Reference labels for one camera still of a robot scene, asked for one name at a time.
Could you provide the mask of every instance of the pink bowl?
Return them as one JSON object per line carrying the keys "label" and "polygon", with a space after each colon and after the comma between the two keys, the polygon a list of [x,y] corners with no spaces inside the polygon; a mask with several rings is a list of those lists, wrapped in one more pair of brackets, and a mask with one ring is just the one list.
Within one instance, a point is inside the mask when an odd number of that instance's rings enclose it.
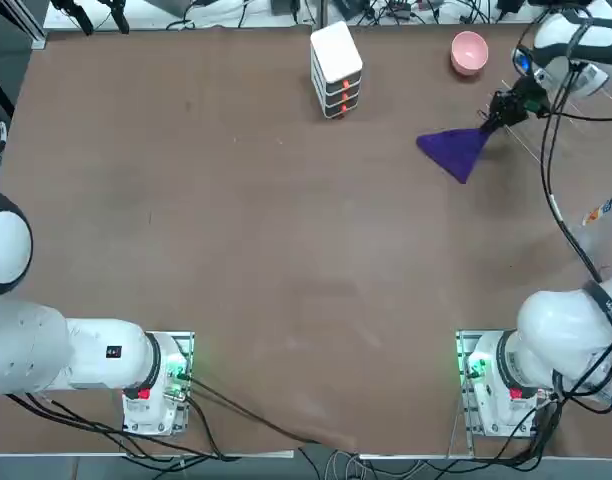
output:
{"label": "pink bowl", "polygon": [[462,75],[479,73],[488,61],[486,40],[475,32],[458,33],[450,47],[450,59],[455,70]]}

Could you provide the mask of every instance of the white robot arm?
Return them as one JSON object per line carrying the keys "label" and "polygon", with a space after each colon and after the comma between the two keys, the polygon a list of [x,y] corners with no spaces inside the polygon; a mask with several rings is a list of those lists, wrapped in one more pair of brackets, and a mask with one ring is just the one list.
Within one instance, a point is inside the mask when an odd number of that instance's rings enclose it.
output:
{"label": "white robot arm", "polygon": [[576,96],[589,96],[612,79],[612,2],[594,0],[586,11],[565,10],[548,17],[530,49],[533,63],[542,71],[536,78],[551,90],[564,79],[569,59],[584,63],[573,85]]}
{"label": "white robot arm", "polygon": [[10,300],[28,271],[30,225],[0,193],[0,395],[46,390],[122,389],[124,428],[169,435],[187,424],[192,357],[169,333],[116,319],[64,318],[57,310]]}

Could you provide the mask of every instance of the purple cloth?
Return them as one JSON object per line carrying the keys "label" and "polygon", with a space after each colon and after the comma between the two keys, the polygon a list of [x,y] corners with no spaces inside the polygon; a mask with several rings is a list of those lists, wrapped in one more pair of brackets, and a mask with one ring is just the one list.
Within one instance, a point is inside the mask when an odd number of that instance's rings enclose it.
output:
{"label": "purple cloth", "polygon": [[420,135],[417,146],[459,183],[466,183],[490,132],[479,128],[462,128]]}

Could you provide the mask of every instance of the brown table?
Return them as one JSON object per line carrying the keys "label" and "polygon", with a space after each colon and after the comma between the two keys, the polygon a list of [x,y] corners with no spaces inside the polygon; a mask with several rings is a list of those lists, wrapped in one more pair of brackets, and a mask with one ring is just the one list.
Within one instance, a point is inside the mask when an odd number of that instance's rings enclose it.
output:
{"label": "brown table", "polygon": [[[417,150],[420,133],[477,125],[515,78],[521,26],[481,29],[490,61],[470,82],[448,66],[458,29],[356,30],[360,105],[342,121],[317,105],[306,29],[53,37],[33,54],[0,183],[35,234],[15,294],[193,330],[202,378],[296,433],[445,455],[455,331],[513,327],[532,292],[585,279],[511,136],[467,185]],[[555,189],[581,213],[612,193],[612,125],[566,128]],[[118,422],[109,392],[60,398]],[[227,451],[294,446],[203,404]],[[198,421],[181,441],[206,448]],[[0,398],[0,452],[109,451]],[[461,422],[451,453],[466,453]],[[612,415],[568,408],[549,454],[612,457]]]}

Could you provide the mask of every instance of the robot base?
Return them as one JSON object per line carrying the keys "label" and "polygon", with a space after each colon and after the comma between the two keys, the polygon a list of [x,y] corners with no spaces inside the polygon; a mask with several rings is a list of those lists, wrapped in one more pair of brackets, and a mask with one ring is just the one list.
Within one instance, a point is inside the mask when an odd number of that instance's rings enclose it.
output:
{"label": "robot base", "polygon": [[[503,331],[457,332],[462,400],[468,446],[472,434],[509,437],[519,422],[537,405],[537,395],[518,397],[502,381],[496,361],[497,345]],[[514,437],[534,434],[534,414],[519,426]]]}
{"label": "robot base", "polygon": [[173,435],[188,427],[190,382],[176,378],[192,376],[195,334],[193,332],[149,332],[161,350],[161,365],[155,385],[137,398],[122,395],[123,428],[141,435]]}

